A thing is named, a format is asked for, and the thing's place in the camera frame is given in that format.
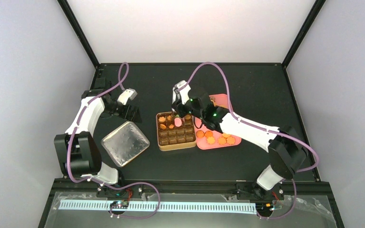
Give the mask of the gold cookie tin box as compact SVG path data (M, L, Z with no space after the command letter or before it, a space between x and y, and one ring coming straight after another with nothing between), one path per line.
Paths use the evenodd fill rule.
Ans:
M158 121L159 117L171 115L173 117L172 121L166 121L160 123ZM182 118L183 125L181 127L175 127L174 119L180 117L175 112L163 112L156 115L156 128L157 128L157 144L161 151L172 151L179 149L187 149L196 146L196 136L194 130L194 122L192 115L186 115ZM166 129L160 129L159 125L165 124Z

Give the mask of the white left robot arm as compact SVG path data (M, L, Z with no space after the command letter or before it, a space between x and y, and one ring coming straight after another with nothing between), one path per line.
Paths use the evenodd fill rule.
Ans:
M111 98L112 90L121 86L121 83L111 86L105 79L101 79L98 86L84 91L73 123L65 133L57 134L54 138L61 172L76 183L96 180L100 184L117 185L121 180L116 168L103 163L93 137L96 124L103 113L127 121L141 122L138 107L127 103L136 97L134 89L122 88L122 93L116 100Z

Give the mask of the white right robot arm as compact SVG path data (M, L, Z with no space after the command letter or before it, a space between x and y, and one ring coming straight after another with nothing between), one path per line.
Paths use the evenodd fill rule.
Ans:
M215 105L210 96L191 90L188 85L173 88L172 110L179 116L192 115L210 131L244 139L269 154L269 165L252 185L252 194L266 198L282 180L290 180L307 158L307 149L291 128L262 125L243 118L228 108Z

